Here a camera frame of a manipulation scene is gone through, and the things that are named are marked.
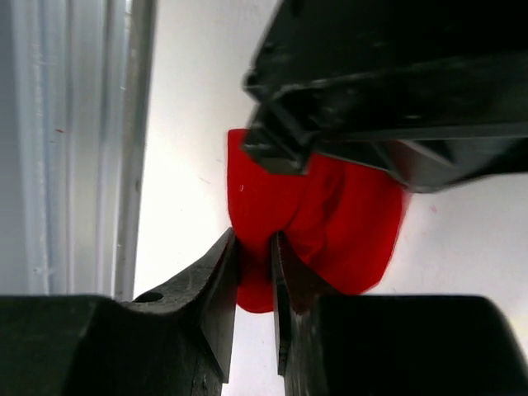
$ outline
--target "red cloth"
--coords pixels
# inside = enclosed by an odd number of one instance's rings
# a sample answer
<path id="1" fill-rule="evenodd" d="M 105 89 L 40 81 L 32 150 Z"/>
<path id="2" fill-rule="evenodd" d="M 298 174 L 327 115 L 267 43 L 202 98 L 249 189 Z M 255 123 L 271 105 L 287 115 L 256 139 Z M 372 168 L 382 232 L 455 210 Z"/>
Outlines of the red cloth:
<path id="1" fill-rule="evenodd" d="M 314 155 L 307 176 L 271 175 L 228 134 L 228 203 L 241 241 L 238 304 L 273 310 L 271 236 L 283 231 L 299 257 L 347 295 L 376 285 L 403 217 L 403 190 L 384 172 Z"/>

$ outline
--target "black plastic part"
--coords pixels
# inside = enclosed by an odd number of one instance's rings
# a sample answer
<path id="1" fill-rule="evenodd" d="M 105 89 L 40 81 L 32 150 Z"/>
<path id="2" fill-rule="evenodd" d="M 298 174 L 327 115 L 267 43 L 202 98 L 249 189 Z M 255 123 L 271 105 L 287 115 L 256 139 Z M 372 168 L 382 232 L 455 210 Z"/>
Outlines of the black plastic part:
<path id="1" fill-rule="evenodd" d="M 284 238 L 272 255 L 286 396 L 528 395 L 521 351 L 487 299 L 339 295 Z"/>
<path id="2" fill-rule="evenodd" d="M 245 80 L 243 149 L 302 174 L 321 153 L 408 189 L 528 172 L 528 41 L 506 0 L 284 0 Z"/>
<path id="3" fill-rule="evenodd" d="M 0 298 L 0 394 L 220 396 L 237 295 L 231 231 L 171 280 L 119 304 Z"/>

